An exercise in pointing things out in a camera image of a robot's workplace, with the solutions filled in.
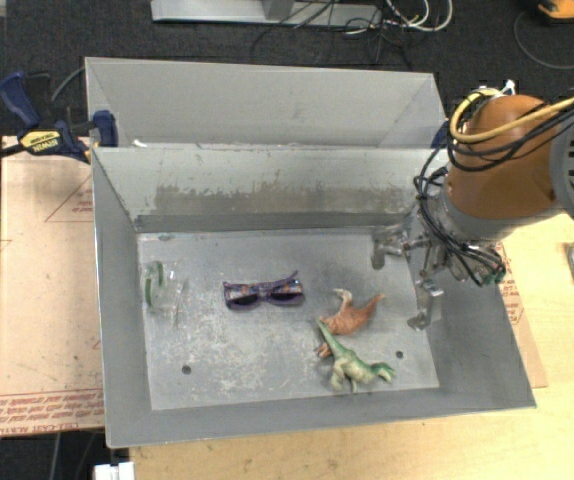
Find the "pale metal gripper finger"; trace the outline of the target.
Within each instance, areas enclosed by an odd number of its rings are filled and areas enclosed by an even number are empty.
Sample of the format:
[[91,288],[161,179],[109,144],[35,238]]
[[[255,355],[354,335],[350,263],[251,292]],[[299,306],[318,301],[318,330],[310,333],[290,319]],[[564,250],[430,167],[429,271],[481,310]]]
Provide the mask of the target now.
[[375,270],[385,266],[387,256],[407,255],[408,230],[404,224],[379,227],[372,233],[371,265]]
[[408,320],[408,325],[416,331],[422,331],[441,318],[444,290],[428,278],[415,282],[415,294],[418,313]]

